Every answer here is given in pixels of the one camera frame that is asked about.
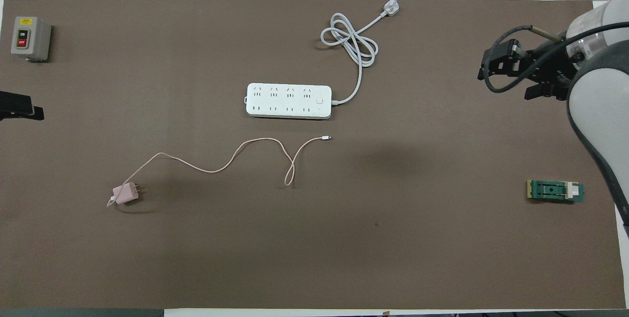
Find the cable connector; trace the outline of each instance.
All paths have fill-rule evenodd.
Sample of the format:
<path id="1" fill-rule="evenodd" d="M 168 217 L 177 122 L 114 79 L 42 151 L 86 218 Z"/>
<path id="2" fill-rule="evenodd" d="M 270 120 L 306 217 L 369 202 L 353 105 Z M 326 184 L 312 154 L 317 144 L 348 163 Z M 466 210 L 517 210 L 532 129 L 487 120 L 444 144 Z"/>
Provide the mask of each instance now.
<path id="1" fill-rule="evenodd" d="M 111 205 L 114 202 L 120 205 L 122 203 L 134 201 L 139 198 L 138 187 L 139 185 L 136 185 L 133 182 L 128 182 L 114 188 L 114 195 L 110 198 L 108 205 Z"/>
<path id="2" fill-rule="evenodd" d="M 389 0 L 384 4 L 384 12 L 389 16 L 395 15 L 400 10 L 400 4 L 397 0 Z"/>

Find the brown mat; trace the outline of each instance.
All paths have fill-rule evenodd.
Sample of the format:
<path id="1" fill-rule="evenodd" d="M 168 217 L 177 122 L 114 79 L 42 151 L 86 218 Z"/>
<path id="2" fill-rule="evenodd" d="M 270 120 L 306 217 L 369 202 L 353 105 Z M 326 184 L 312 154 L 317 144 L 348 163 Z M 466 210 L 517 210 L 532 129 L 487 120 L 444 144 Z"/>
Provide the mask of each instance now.
<path id="1" fill-rule="evenodd" d="M 325 50 L 386 0 L 20 0 L 4 4 L 1 89 L 43 122 L 0 123 L 0 307 L 624 308 L 614 207 L 566 104 L 476 81 L 483 50 L 521 24 L 564 30 L 586 1 L 400 0 L 330 120 L 245 113 L 249 82 L 351 93 Z M 9 55 L 13 19 L 54 26 L 51 58 Z M 542 40 L 519 35 L 528 48 Z M 274 143 L 306 147 L 296 185 Z M 528 179 L 576 180 L 583 203 L 532 202 Z"/>

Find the white power strip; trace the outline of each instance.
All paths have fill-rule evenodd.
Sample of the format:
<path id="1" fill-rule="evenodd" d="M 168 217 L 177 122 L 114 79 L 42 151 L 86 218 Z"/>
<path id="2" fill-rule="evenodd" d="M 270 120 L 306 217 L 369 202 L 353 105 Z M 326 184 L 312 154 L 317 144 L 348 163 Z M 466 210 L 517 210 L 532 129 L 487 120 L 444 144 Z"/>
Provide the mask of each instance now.
<path id="1" fill-rule="evenodd" d="M 327 119 L 332 114 L 329 86 L 260 84 L 247 86 L 247 113 L 252 117 Z"/>

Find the power strip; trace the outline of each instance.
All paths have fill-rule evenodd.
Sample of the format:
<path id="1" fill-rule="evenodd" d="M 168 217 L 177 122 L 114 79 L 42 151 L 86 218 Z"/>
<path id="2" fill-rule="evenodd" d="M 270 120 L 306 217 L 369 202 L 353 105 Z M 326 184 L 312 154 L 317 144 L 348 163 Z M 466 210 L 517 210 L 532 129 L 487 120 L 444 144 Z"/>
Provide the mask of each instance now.
<path id="1" fill-rule="evenodd" d="M 247 86 L 247 113 L 252 117 L 327 119 L 332 89 L 321 85 L 261 84 Z"/>

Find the charging cable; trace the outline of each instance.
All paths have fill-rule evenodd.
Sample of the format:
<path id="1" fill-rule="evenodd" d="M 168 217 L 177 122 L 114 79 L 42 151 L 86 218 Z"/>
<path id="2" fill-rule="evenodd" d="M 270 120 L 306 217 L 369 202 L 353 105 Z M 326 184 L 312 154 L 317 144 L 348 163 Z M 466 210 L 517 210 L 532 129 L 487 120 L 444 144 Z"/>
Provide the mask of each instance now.
<path id="1" fill-rule="evenodd" d="M 292 184 L 292 181 L 295 178 L 295 161 L 297 160 L 297 156 L 299 155 L 299 153 L 301 152 L 301 150 L 308 144 L 316 141 L 316 140 L 331 140 L 332 136 L 326 135 L 326 136 L 319 136 L 319 138 L 312 138 L 310 140 L 308 140 L 307 142 L 303 143 L 299 149 L 297 150 L 297 152 L 295 153 L 295 156 L 290 157 L 290 155 L 288 154 L 288 152 L 286 151 L 286 148 L 284 147 L 284 144 L 275 139 L 275 138 L 257 138 L 257 139 L 251 139 L 251 140 L 247 140 L 246 142 L 240 144 L 240 146 L 238 147 L 238 149 L 236 149 L 236 151 L 234 151 L 234 154 L 231 156 L 231 158 L 229 159 L 229 162 L 227 162 L 227 164 L 223 167 L 220 167 L 220 169 L 217 170 L 204 170 L 201 169 L 199 167 L 196 167 L 195 165 L 186 162 L 178 157 L 175 156 L 171 156 L 170 154 L 167 153 L 156 153 L 154 154 L 151 158 L 148 159 L 148 161 L 144 162 L 144 165 L 140 166 L 139 169 L 135 170 L 135 172 L 133 172 L 129 178 L 126 179 L 126 181 L 124 181 L 122 183 L 122 185 L 120 186 L 120 190 L 118 192 L 115 193 L 115 195 L 110 198 L 110 200 L 107 202 L 107 207 L 112 205 L 113 203 L 116 202 L 116 200 L 119 198 L 120 194 L 123 192 L 123 187 L 130 182 L 130 180 L 132 180 L 133 176 L 135 176 L 136 174 L 138 174 L 138 172 L 143 169 L 146 165 L 148 165 L 148 163 L 150 163 L 151 161 L 155 160 L 155 158 L 157 158 L 157 156 L 163 155 L 166 156 L 168 158 L 172 158 L 173 160 L 177 160 L 181 163 L 184 163 L 184 165 L 188 165 L 189 167 L 192 167 L 195 170 L 204 172 L 204 173 L 218 173 L 224 169 L 226 169 L 227 167 L 229 167 L 229 165 L 231 165 L 231 163 L 234 161 L 234 158 L 236 158 L 236 156 L 238 155 L 238 153 L 240 153 L 240 151 L 243 149 L 243 147 L 245 147 L 247 144 L 250 143 L 254 143 L 254 142 L 260 142 L 261 140 L 272 140 L 273 142 L 276 142 L 279 144 L 279 146 L 282 148 L 282 152 L 284 152 L 284 155 L 288 158 L 288 160 L 290 161 L 290 167 L 288 168 L 288 170 L 286 171 L 286 176 L 284 177 L 284 185 L 285 187 L 288 187 L 289 185 Z"/>
<path id="2" fill-rule="evenodd" d="M 400 10 L 400 4 L 396 0 L 389 0 L 386 4 L 384 4 L 383 10 L 384 11 L 382 11 L 378 17 L 360 30 L 355 30 L 350 20 L 343 15 L 343 13 L 337 12 L 332 15 L 332 18 L 330 19 L 330 26 L 321 31 L 321 42 L 323 42 L 323 44 L 326 46 L 338 46 L 339 44 L 344 46 L 350 58 L 352 58 L 353 62 L 358 65 L 358 81 L 356 81 L 356 88 L 346 99 L 340 101 L 333 100 L 332 106 L 344 104 L 356 95 L 360 87 L 360 81 L 362 80 L 362 68 L 368 68 L 371 66 L 375 61 L 375 55 L 378 54 L 378 44 L 373 39 L 363 37 L 360 34 L 373 26 L 376 22 L 380 21 L 382 17 L 395 15 L 398 10 Z M 334 37 L 334 42 L 328 42 L 325 40 L 325 34 L 328 32 L 332 35 L 332 37 Z M 362 45 L 368 52 L 363 53 L 360 51 L 359 45 Z"/>

